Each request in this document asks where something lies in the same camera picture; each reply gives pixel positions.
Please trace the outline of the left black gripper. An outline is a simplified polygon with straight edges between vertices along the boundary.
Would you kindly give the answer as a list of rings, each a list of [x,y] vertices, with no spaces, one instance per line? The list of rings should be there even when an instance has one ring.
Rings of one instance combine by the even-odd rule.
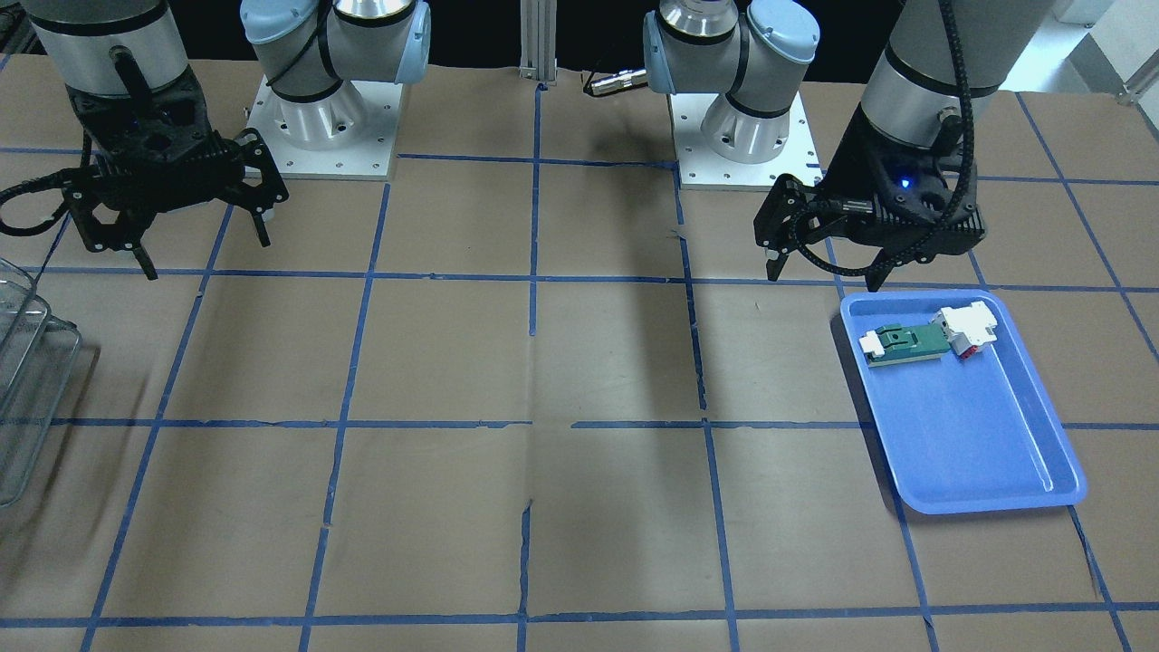
[[[795,175],[778,175],[770,195],[755,217],[755,240],[766,251],[765,271],[777,283],[799,251],[793,222],[807,234],[810,207],[829,197],[846,202],[869,202],[872,215],[857,217],[843,226],[840,235],[859,246],[882,249],[867,268],[867,290],[879,292],[887,276],[907,264],[930,264],[940,254],[969,252],[986,236],[986,225],[977,202],[977,164],[963,164],[972,141],[952,146],[949,138],[974,134],[971,122],[955,111],[945,115],[949,125],[935,120],[933,146],[919,148],[895,140],[875,129],[862,108],[857,108],[819,188],[808,186]],[[928,240],[911,246],[916,240]]]

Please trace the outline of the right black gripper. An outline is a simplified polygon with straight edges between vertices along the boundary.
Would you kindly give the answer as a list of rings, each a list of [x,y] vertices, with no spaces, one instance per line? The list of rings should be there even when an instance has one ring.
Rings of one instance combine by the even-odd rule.
[[[272,244],[267,218],[289,198],[274,153],[257,129],[241,129],[229,140],[211,127],[192,69],[146,102],[127,95],[101,98],[78,88],[70,88],[70,101],[99,146],[92,173],[66,173],[61,183],[63,202],[87,251],[132,252],[143,273],[156,280],[143,235],[158,212],[211,199],[247,210],[258,244]]]

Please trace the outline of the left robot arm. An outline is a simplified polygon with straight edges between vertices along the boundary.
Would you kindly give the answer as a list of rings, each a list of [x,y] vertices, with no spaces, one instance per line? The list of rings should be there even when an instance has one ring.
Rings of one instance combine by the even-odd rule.
[[[964,255],[987,234],[976,125],[1030,44],[1048,1],[907,1],[815,185],[779,174],[753,220],[777,281],[799,254],[876,292],[894,269]],[[777,156],[821,42],[795,1],[662,1],[643,20],[653,91],[708,91],[701,133],[739,164]]]

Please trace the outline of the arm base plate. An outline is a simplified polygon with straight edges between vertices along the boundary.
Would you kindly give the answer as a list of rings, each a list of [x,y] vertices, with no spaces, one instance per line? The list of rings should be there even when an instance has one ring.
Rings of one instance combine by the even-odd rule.
[[[286,180],[389,181],[408,86],[347,81],[329,98],[292,103],[261,79],[247,125]]]
[[[726,157],[727,145],[710,144],[701,125],[716,98],[708,94],[684,91],[669,96],[669,108],[675,137],[675,153],[680,170],[681,185],[699,190],[767,191],[775,178],[790,174],[807,183],[821,182],[822,164],[809,127],[802,95],[796,95],[790,112],[778,118],[778,129],[742,137],[742,144],[753,144],[764,138],[775,147],[774,157],[767,161],[737,161]]]

